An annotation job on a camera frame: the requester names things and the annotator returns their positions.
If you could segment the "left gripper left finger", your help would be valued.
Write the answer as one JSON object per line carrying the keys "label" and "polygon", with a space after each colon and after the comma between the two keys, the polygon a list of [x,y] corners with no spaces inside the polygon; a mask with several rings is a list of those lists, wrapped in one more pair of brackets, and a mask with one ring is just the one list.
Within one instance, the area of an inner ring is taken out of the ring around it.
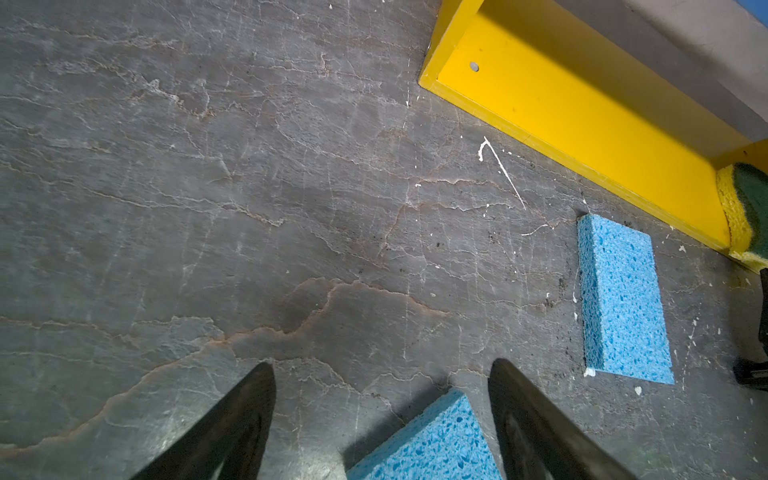
{"label": "left gripper left finger", "polygon": [[255,479],[276,403],[273,366],[262,362],[136,479]]}

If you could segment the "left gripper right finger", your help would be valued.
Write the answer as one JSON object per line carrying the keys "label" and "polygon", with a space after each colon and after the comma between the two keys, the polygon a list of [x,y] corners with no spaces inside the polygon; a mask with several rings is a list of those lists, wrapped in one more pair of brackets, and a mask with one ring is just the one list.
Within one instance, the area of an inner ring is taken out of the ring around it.
{"label": "left gripper right finger", "polygon": [[496,359],[488,393],[508,479],[633,479],[528,378]]}

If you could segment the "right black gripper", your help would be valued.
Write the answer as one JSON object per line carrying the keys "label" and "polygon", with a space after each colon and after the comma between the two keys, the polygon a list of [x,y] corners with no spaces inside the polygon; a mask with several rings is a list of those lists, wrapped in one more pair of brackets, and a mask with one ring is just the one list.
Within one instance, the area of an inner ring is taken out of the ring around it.
{"label": "right black gripper", "polygon": [[[758,329],[758,341],[763,347],[764,352],[768,348],[768,270],[763,268],[760,271],[760,280],[762,287],[762,310]],[[739,359],[733,367],[733,373],[740,385],[757,390],[767,389],[767,362],[753,362],[746,359]]]}

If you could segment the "light blue sponge row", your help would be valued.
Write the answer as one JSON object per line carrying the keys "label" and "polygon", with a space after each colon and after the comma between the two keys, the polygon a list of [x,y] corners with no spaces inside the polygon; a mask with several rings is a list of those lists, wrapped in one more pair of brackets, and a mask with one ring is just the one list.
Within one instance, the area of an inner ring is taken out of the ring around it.
{"label": "light blue sponge row", "polygon": [[674,384],[651,237],[595,214],[577,234],[586,366]]}

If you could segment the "dark green curved sponge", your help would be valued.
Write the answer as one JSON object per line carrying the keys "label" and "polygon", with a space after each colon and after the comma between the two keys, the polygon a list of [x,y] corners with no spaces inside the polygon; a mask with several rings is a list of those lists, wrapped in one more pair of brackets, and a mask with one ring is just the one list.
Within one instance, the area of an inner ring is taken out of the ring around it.
{"label": "dark green curved sponge", "polygon": [[759,273],[767,268],[767,174],[734,163],[717,172],[716,186],[729,228],[728,254]]}

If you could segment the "yellow shelf unit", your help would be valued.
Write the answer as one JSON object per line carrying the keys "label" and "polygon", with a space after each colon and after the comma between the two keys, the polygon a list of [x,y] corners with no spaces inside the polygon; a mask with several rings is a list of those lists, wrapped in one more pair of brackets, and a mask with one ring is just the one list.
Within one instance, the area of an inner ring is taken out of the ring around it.
{"label": "yellow shelf unit", "polygon": [[419,83],[720,252],[717,172],[767,165],[766,122],[623,1],[446,1]]}

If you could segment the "light blue sponge front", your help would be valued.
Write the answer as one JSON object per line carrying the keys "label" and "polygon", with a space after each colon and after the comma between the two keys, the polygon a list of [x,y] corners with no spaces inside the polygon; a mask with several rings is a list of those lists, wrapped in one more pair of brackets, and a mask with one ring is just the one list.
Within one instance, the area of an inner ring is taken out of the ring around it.
{"label": "light blue sponge front", "polygon": [[347,471],[349,479],[499,479],[467,396],[451,389]]}

